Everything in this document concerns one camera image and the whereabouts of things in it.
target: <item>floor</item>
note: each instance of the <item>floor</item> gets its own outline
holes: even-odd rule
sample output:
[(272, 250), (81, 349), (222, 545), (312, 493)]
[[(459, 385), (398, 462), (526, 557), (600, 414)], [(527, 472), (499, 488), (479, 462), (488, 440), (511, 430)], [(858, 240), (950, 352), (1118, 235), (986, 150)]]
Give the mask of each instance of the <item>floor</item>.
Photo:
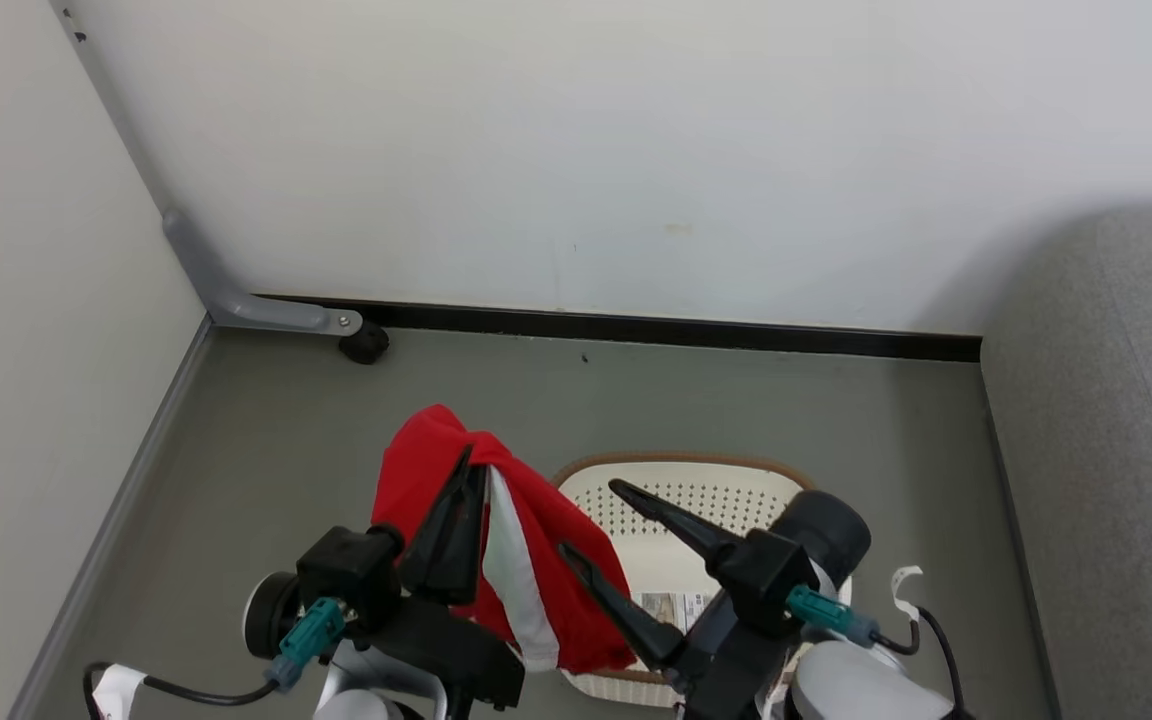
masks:
[[(381, 450), (408, 415), (435, 402), (470, 429), (493, 430), (541, 473), (612, 450), (721, 452), (799, 469), (873, 530), (856, 606), (904, 628), (888, 577), (922, 566), (925, 578), (902, 594), (950, 635), (970, 710), (982, 719), (1049, 717), (977, 365), (392, 335), (389, 355), (364, 367), (320, 338), (215, 332), (41, 717), (83, 717), (79, 669), (97, 659), (211, 692), (259, 685), (264, 664), (238, 635), (251, 588), (291, 569), (326, 528), (366, 525)], [(909, 666), (948, 694), (934, 643)], [(236, 710), (142, 691), (134, 717), (308, 719), (320, 673)], [(479, 706), (475, 715), (495, 714)], [(507, 715), (669, 714), (590, 700), (545, 674), (526, 681)]]

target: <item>white wall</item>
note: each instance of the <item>white wall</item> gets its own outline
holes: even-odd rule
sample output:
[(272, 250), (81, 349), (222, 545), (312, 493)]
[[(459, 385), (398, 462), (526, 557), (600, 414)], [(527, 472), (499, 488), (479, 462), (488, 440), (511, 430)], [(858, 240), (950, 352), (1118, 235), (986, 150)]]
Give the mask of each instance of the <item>white wall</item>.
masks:
[(0, 0), (0, 717), (200, 319), (55, 15)]
[(260, 290), (979, 332), (1152, 199), (1138, 0), (76, 0)]

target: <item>teal connector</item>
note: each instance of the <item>teal connector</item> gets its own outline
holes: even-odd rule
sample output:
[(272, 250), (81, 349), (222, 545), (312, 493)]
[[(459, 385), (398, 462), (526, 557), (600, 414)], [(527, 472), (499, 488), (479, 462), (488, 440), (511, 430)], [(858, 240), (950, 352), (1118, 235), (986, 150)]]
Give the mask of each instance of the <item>teal connector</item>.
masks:
[(274, 662), (265, 669), (265, 679), (278, 683), (279, 692), (288, 692), (301, 680), (305, 666), (320, 655), (329, 644), (338, 642), (344, 634), (344, 615), (340, 612), (338, 601), (329, 597), (320, 597), (306, 611), (305, 617), (297, 621), (291, 632), (283, 642), (278, 643), (282, 651)]
[(809, 626), (818, 626), (844, 635), (847, 639), (861, 647), (873, 647), (878, 623), (872, 617), (861, 615), (843, 602), (816, 592), (806, 585), (795, 585), (790, 597), (785, 601), (790, 615), (803, 620)]

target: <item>gray sofa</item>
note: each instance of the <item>gray sofa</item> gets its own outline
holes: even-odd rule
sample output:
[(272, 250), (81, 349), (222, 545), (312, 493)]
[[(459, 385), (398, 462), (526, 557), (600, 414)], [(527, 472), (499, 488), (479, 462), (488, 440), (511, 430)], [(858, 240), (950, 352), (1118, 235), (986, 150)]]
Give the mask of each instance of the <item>gray sofa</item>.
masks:
[(1152, 717), (1152, 209), (1045, 247), (980, 364), (1061, 715)]

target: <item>gray metal leg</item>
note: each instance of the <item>gray metal leg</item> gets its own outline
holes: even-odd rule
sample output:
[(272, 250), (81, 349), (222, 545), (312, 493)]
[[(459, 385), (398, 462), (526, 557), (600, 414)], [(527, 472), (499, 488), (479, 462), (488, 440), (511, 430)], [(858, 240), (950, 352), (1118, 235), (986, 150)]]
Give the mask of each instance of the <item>gray metal leg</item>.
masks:
[(243, 290), (225, 270), (217, 251), (198, 232), (197, 225), (176, 209), (162, 213), (162, 234), (172, 243), (180, 265), (194, 283), (213, 323), (229, 328), (285, 331), (351, 336), (362, 328), (362, 314), (353, 310), (328, 310), (306, 302), (265, 300)]

